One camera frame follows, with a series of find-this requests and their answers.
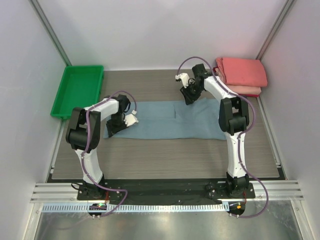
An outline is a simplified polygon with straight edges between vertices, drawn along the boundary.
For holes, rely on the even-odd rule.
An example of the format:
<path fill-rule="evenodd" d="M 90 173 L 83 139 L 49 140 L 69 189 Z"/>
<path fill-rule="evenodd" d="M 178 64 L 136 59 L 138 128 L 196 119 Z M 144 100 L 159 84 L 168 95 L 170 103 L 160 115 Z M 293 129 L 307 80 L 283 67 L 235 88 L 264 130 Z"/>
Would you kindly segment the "blue grey t shirt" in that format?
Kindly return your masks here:
<path fill-rule="evenodd" d="M 142 140 L 209 139 L 226 140 L 219 126 L 220 104 L 202 98 L 193 104 L 182 101 L 142 101 L 137 103 L 138 123 L 114 135 Z"/>

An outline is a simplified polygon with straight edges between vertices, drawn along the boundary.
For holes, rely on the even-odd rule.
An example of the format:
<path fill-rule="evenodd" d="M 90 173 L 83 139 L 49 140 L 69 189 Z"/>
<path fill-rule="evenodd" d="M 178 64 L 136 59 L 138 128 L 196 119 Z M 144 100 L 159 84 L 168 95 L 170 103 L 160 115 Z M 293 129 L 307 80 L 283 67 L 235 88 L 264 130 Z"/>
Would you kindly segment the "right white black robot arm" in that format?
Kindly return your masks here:
<path fill-rule="evenodd" d="M 248 103 L 207 71 L 203 64 L 195 65 L 192 72 L 193 77 L 177 73 L 175 80 L 182 83 L 180 92 L 187 105 L 193 104 L 203 91 L 209 92 L 219 102 L 218 125 L 225 134 L 228 151 L 225 191 L 229 197 L 239 198 L 249 188 L 244 156 L 245 131 L 250 123 Z"/>

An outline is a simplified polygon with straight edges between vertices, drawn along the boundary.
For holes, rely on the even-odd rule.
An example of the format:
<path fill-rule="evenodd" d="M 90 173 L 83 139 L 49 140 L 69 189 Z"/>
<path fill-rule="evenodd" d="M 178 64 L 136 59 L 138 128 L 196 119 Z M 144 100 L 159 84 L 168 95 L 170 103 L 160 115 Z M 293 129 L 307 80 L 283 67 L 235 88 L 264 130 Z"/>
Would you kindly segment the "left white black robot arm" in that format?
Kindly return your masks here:
<path fill-rule="evenodd" d="M 108 96 L 85 108 L 75 107 L 69 119 L 65 139 L 77 154 L 83 173 L 79 187 L 82 196 L 100 200 L 106 195 L 104 174 L 100 168 L 97 147 L 101 122 L 105 119 L 107 137 L 127 129 L 137 122 L 134 114 L 126 114 L 131 102 L 126 95 Z"/>

